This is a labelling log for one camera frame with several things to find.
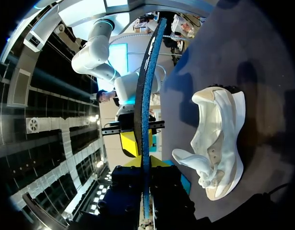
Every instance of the cables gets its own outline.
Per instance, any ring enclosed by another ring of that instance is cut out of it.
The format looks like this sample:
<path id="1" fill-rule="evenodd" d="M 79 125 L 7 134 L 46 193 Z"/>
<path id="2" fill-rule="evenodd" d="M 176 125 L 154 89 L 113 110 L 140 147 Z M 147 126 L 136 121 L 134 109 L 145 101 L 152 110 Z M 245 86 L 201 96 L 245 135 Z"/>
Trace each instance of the cables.
<path id="1" fill-rule="evenodd" d="M 286 186 L 288 186 L 289 183 L 285 183 L 285 184 L 282 184 L 276 188 L 274 188 L 272 191 L 268 192 L 269 195 L 272 195 L 273 193 L 277 192 L 278 190 L 282 189 L 282 188 L 285 188 Z"/>
<path id="2" fill-rule="evenodd" d="M 159 66 L 163 70 L 163 73 L 165 74 L 165 77 L 166 77 L 166 70 L 165 70 L 165 68 L 163 66 L 161 66 L 161 65 L 158 65 L 158 64 L 156 64 L 156 66 Z"/>

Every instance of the black cable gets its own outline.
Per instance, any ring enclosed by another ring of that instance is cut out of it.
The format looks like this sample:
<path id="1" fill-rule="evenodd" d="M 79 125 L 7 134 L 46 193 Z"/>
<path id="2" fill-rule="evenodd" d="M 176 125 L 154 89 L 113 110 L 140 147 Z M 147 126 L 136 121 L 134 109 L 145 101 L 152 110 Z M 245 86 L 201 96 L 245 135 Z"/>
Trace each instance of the black cable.
<path id="1" fill-rule="evenodd" d="M 282 189 L 282 188 L 285 188 L 287 185 L 289 185 L 289 183 L 285 183 L 285 184 L 282 184 L 276 188 L 274 188 L 272 191 L 270 191 L 268 194 L 269 195 L 272 195 L 273 193 L 277 192 L 278 190 Z"/>
<path id="2" fill-rule="evenodd" d="M 199 19 L 200 25 L 198 26 L 190 18 L 188 18 L 185 14 L 183 16 L 181 16 L 181 14 L 177 13 L 177 15 L 179 15 L 180 17 L 183 17 L 183 16 L 186 17 L 193 25 L 195 25 L 198 28 L 201 26 L 201 20 L 200 19 Z"/>
<path id="3" fill-rule="evenodd" d="M 200 25 L 198 26 L 198 25 L 196 25 L 190 18 L 188 18 L 185 14 L 184 14 L 184 16 L 193 24 L 193 25 L 195 25 L 196 27 L 200 27 L 201 26 L 201 20 L 199 19 L 199 21 L 200 21 Z"/>

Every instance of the man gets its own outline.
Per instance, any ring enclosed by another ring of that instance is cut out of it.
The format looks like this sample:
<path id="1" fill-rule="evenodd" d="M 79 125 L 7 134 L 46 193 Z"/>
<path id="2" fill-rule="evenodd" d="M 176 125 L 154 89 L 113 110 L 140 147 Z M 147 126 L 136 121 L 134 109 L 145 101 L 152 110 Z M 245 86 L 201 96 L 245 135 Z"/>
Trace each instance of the man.
<path id="1" fill-rule="evenodd" d="M 110 99 L 113 99 L 115 105 L 119 106 L 119 99 L 118 99 L 118 96 L 117 96 L 117 92 L 115 92 L 115 90 L 112 90 L 110 92 L 108 92 L 106 90 L 100 90 L 96 94 L 96 100 L 99 103 L 109 102 Z"/>

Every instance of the blue light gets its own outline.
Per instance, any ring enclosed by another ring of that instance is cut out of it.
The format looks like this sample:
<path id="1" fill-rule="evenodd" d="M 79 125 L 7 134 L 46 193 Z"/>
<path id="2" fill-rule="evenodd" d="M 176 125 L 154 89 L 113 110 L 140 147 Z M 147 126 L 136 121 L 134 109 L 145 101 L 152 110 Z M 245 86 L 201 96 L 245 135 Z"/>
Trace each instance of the blue light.
<path id="1" fill-rule="evenodd" d="M 37 10 L 41 10 L 41 9 L 43 9 L 44 7 L 37 7 L 37 6 L 34 5 L 33 8 L 34 8 L 34 9 L 37 9 Z"/>
<path id="2" fill-rule="evenodd" d="M 97 23 L 107 23 L 107 24 L 109 24 L 111 26 L 111 28 L 113 30 L 113 25 L 111 23 L 109 23 L 109 22 L 106 22 L 106 21 L 98 21 L 95 24 L 97 24 Z"/>

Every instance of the ceiling light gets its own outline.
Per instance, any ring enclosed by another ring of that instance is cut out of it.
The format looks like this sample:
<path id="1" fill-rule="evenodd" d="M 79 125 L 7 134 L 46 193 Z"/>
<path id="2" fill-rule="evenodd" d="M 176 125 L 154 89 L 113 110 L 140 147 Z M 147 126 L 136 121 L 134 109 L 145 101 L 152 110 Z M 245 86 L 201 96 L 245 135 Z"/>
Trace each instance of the ceiling light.
<path id="1" fill-rule="evenodd" d="M 90 122 L 96 122 L 97 118 L 96 118 L 96 116 L 90 116 L 89 120 L 90 120 Z"/>
<path id="2" fill-rule="evenodd" d="M 97 168 L 100 168 L 100 166 L 102 166 L 104 164 L 104 162 L 103 161 L 100 161 L 100 162 L 98 162 L 97 164 L 96 164 L 96 167 Z"/>

